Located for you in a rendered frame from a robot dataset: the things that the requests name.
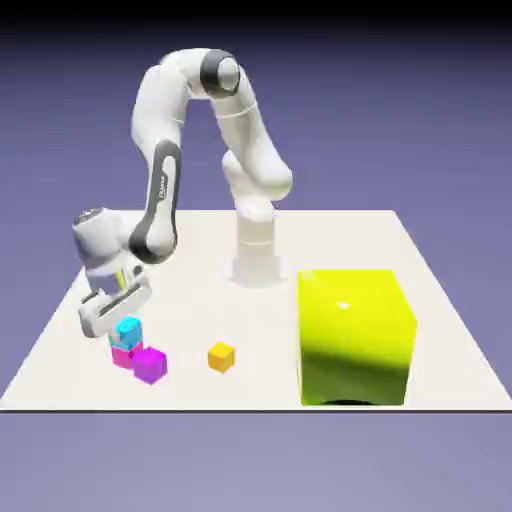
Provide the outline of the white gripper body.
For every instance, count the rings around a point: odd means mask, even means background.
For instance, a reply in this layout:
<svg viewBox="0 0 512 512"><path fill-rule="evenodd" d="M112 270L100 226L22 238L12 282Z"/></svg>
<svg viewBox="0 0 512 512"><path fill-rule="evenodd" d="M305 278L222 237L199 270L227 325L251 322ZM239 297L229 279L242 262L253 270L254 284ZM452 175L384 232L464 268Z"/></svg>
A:
<svg viewBox="0 0 512 512"><path fill-rule="evenodd" d="M149 279L142 277L117 295L106 294L102 289L84 297L78 309L83 334L98 338L112 331L125 317L134 315L151 297Z"/></svg>

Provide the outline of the small cyan cube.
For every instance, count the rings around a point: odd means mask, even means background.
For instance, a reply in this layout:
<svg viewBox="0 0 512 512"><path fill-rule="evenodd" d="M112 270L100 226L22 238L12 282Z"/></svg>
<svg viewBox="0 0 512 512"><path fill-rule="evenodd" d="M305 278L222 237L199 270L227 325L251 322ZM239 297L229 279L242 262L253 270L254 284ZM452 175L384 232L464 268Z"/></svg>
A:
<svg viewBox="0 0 512 512"><path fill-rule="evenodd" d="M142 323L134 316L123 318L116 326L115 330L119 333L119 346L130 349L143 339Z"/></svg>

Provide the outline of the small pink cube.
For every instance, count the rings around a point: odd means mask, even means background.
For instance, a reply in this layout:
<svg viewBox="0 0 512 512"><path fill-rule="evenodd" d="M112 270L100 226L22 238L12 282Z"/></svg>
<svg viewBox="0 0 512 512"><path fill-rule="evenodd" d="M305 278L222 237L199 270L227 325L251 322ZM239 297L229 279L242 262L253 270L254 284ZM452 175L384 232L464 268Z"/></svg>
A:
<svg viewBox="0 0 512 512"><path fill-rule="evenodd" d="M123 348L122 346L112 345L111 346L111 354L113 364L131 370L133 368L133 358L134 356L142 351L144 348L144 343L140 341L130 349Z"/></svg>

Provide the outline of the small purple cube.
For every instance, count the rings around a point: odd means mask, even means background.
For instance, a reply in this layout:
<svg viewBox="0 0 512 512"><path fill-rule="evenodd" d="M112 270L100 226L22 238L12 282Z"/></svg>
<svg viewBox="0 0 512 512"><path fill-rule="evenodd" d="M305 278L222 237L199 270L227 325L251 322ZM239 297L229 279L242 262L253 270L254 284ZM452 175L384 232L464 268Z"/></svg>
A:
<svg viewBox="0 0 512 512"><path fill-rule="evenodd" d="M133 355L132 366L137 379L152 385L167 374L167 356L160 350L146 347Z"/></svg>

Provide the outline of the small orange cube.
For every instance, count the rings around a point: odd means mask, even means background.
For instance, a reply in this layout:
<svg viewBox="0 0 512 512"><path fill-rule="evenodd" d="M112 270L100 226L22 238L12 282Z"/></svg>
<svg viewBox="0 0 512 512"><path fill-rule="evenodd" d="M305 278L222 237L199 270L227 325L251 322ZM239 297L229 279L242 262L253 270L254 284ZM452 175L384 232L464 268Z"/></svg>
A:
<svg viewBox="0 0 512 512"><path fill-rule="evenodd" d="M208 350L208 365L211 369L225 373L235 363L235 348L224 343L217 342Z"/></svg>

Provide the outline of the large yellow box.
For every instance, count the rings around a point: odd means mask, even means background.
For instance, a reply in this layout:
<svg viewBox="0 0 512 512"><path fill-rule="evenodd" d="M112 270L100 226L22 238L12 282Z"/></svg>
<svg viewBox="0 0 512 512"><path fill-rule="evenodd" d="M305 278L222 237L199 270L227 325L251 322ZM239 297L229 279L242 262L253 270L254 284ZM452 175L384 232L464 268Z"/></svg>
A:
<svg viewBox="0 0 512 512"><path fill-rule="evenodd" d="M301 270L297 307L302 404L404 404L418 321L392 270Z"/></svg>

